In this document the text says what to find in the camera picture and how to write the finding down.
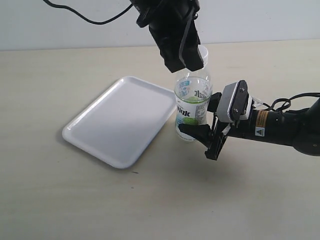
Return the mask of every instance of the bottle label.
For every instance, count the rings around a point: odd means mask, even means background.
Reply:
[[[179,124],[205,125],[207,124],[207,108],[209,100],[200,103],[188,103],[176,98],[177,114],[175,128],[178,135],[185,141],[195,141],[195,139],[179,130]]]

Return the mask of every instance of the white wall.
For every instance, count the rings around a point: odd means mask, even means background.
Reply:
[[[52,0],[103,21],[128,0]],[[320,38],[320,0],[199,0],[196,21],[203,43]],[[154,45],[148,29],[136,25],[138,12],[105,26],[84,22],[42,0],[1,0],[0,50]]]

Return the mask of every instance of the clear plastic bottle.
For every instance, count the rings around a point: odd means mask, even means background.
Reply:
[[[174,93],[177,104],[175,129],[180,138],[187,142],[195,139],[179,130],[179,124],[207,124],[207,107],[212,95],[211,76],[207,71],[208,50],[203,45],[198,46],[204,67],[197,71],[183,69],[177,72]]]

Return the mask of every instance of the bottle cap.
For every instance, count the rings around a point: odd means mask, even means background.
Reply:
[[[198,49],[203,59],[203,66],[205,67],[208,64],[208,57],[209,57],[208,49],[203,45],[198,45]]]

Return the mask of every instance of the white plastic tray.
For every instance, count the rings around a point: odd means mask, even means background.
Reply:
[[[133,165],[176,108],[173,91],[119,79],[62,131],[63,138],[117,169]]]

